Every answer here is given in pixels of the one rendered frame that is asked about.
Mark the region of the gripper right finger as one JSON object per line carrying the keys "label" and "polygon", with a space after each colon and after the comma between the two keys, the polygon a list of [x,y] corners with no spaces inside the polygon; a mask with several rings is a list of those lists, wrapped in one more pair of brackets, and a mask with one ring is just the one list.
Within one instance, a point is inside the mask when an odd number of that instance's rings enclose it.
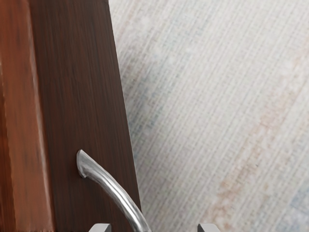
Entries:
{"label": "gripper right finger", "polygon": [[199,223],[197,232],[218,232],[218,227],[211,223]]}

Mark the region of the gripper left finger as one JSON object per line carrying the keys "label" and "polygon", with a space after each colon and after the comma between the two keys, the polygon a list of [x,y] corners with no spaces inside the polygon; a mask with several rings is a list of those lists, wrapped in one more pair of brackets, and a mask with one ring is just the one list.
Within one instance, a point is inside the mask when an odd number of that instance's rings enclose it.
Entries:
{"label": "gripper left finger", "polygon": [[89,232],[112,232],[112,227],[109,223],[96,223],[90,228]]}

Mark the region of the dark brown wooden drawer cabinet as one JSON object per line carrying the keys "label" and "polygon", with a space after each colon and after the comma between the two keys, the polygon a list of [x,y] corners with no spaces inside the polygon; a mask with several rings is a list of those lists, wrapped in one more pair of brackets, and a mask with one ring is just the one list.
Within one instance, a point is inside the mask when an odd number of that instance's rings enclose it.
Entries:
{"label": "dark brown wooden drawer cabinet", "polygon": [[0,232],[152,232],[109,0],[0,0]]}

